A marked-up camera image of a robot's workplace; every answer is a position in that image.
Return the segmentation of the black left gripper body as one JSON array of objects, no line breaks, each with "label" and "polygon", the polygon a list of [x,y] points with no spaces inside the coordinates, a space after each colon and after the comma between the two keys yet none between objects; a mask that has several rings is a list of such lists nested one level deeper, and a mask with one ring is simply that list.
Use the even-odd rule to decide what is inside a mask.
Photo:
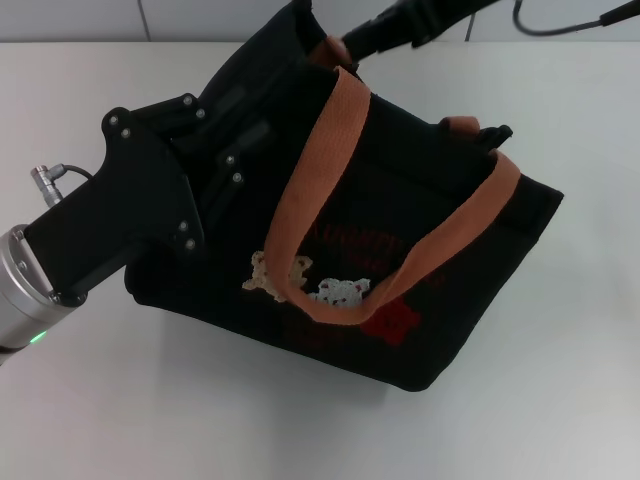
[{"label": "black left gripper body", "polygon": [[170,141],[132,112],[115,108],[105,115],[100,169],[26,227],[36,260],[63,301],[87,294],[148,249],[184,262],[204,255],[196,201]]}]

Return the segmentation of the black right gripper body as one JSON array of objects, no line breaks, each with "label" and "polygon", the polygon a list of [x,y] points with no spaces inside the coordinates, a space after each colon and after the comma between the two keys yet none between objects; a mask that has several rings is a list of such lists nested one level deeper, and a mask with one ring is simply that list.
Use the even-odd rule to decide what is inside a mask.
[{"label": "black right gripper body", "polygon": [[482,9],[482,1],[405,1],[405,18],[418,19],[426,23],[426,38],[422,44],[424,45]]}]

